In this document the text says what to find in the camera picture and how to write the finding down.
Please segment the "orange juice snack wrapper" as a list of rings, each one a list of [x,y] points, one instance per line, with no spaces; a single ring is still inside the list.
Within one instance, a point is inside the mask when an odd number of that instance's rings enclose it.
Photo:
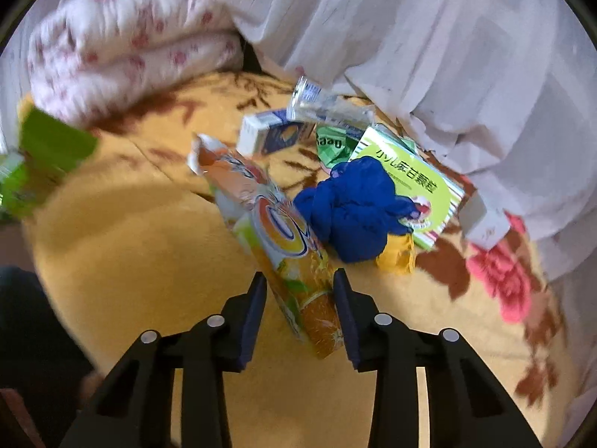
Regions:
[[[206,178],[226,227],[255,258],[297,338],[325,358],[343,346],[326,250],[266,171],[198,134],[187,164]]]

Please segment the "green yellow medicine box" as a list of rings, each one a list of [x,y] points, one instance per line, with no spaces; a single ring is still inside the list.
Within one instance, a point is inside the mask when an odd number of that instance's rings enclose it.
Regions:
[[[367,127],[350,161],[371,157],[395,183],[396,193],[410,197],[419,209],[416,220],[402,220],[417,246],[431,250],[462,203],[465,190],[382,124]]]

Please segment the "yellow floral plush blanket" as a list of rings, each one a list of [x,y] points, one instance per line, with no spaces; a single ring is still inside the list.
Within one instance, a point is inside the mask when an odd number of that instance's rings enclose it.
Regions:
[[[236,144],[247,113],[283,108],[290,84],[213,73],[95,127],[98,149],[27,221],[41,281],[101,371],[146,329],[189,329],[245,291],[252,257],[226,229],[209,187],[186,164],[195,134]],[[452,327],[512,396],[546,447],[559,445],[578,375],[565,322],[521,224],[481,253],[451,221],[408,275],[372,262],[352,286],[409,327]],[[375,377],[344,351],[320,360],[268,301],[247,370],[225,379],[237,447],[363,447]]]

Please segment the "blue crumpled cloth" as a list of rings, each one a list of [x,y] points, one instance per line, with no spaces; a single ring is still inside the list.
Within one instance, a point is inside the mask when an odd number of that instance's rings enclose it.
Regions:
[[[396,193],[381,162],[371,157],[337,164],[328,179],[301,190],[293,204],[318,239],[345,263],[378,257],[389,235],[412,233],[402,221],[420,215],[417,204]]]

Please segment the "rolled floral pink quilt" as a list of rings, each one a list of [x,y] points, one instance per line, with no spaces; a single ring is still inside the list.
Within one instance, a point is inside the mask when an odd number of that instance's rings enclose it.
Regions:
[[[239,34],[213,0],[69,0],[37,24],[27,56],[34,105],[73,127],[242,65]]]

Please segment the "yellow crumpled wrapper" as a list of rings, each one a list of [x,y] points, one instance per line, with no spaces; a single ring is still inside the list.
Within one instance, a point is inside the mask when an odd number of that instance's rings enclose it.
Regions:
[[[411,274],[415,269],[416,252],[411,235],[388,235],[384,251],[375,259],[382,270],[397,275]]]

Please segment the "white sheer curtain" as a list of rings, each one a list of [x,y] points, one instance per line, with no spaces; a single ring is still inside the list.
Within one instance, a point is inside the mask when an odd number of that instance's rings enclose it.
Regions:
[[[596,256],[596,50],[565,0],[184,0],[260,64],[369,98],[486,201],[523,218],[547,277]],[[118,0],[41,27],[71,50]]]

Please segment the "green crumpled wrapper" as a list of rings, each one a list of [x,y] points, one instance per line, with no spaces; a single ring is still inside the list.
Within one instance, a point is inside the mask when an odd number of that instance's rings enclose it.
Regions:
[[[360,136],[352,136],[345,128],[318,125],[316,145],[320,162],[326,169],[347,162],[359,140]]]

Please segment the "clear crumpled plastic wrapper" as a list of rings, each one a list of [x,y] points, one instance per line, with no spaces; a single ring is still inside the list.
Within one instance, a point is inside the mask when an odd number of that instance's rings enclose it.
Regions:
[[[365,131],[375,123],[371,106],[356,105],[301,76],[286,107],[286,118]]]

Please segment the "yellow green snack wrapper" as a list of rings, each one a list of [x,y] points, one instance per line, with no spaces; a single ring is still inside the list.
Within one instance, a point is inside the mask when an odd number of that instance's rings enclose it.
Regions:
[[[1,217],[20,221],[97,148],[98,139],[31,107],[15,150],[1,157]]]

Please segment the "small white box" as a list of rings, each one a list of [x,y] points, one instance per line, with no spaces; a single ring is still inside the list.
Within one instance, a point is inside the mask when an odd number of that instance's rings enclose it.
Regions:
[[[472,245],[491,250],[510,230],[510,221],[504,211],[486,204],[479,193],[469,197],[458,213],[462,235]]]

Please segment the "blue white carton box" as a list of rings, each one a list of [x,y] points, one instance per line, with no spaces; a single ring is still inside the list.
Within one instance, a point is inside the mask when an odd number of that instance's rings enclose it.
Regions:
[[[237,151],[246,156],[266,156],[307,141],[312,122],[292,120],[285,109],[273,109],[243,116]]]

